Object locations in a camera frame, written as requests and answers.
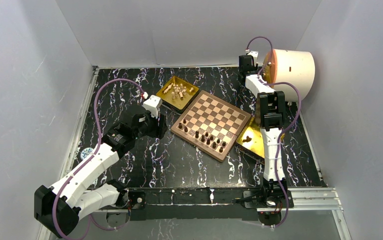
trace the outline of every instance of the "white enclosure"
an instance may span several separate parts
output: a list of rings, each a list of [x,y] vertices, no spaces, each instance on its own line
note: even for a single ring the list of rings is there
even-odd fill
[[[383,239],[381,0],[0,1],[0,239],[37,237],[34,191],[60,176],[92,66],[237,65],[258,35],[312,53],[314,154],[352,238]]]

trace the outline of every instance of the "white cylindrical container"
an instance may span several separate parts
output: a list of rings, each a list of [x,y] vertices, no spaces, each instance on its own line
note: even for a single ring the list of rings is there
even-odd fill
[[[264,79],[269,83],[288,82],[293,84],[304,99],[310,91],[315,77],[315,63],[308,51],[274,49],[271,65],[265,70]],[[276,91],[283,91],[287,102],[297,102],[298,95],[288,85],[275,85]]]

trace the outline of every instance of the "chess piece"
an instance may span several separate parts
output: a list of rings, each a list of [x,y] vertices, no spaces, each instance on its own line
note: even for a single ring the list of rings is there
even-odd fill
[[[246,139],[243,139],[243,143],[248,143],[250,141],[252,141],[252,138],[249,136],[246,136]]]

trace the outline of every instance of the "chessboard square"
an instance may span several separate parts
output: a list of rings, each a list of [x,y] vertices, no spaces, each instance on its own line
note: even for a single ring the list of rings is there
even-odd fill
[[[219,131],[220,133],[226,135],[229,131],[225,128],[221,129],[221,131]]]
[[[232,126],[233,128],[235,128],[235,129],[239,129],[239,127],[240,127],[240,125],[237,124],[237,123],[233,123],[231,126]]]
[[[211,132],[211,134],[214,135],[215,137],[217,137],[219,133],[220,133],[220,131],[218,131],[216,129],[212,130],[212,132]]]
[[[223,140],[224,140],[224,142],[227,143],[227,145],[229,144],[229,142],[231,142],[231,138],[228,136],[225,136]]]
[[[225,136],[232,139],[234,137],[234,134],[231,132],[227,132],[227,134]]]

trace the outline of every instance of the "black bracket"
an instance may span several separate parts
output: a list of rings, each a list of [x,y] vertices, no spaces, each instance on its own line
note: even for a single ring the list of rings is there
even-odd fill
[[[239,81],[245,83],[246,76],[258,73],[258,64],[255,64],[252,55],[238,56]]]
[[[255,122],[263,129],[282,128],[286,121],[286,100],[282,91],[260,92],[256,97]]]

